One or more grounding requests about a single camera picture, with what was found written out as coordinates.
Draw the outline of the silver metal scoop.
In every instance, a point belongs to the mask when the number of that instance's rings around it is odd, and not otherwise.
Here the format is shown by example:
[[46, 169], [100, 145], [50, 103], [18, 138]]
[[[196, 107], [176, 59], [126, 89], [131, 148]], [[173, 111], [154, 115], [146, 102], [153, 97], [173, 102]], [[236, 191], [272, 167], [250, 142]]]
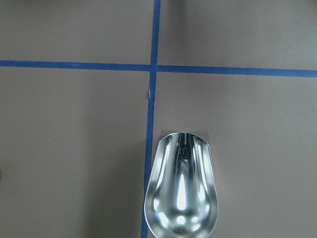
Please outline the silver metal scoop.
[[218, 218], [210, 146], [199, 136], [175, 132], [162, 138], [144, 202], [156, 238], [209, 238]]

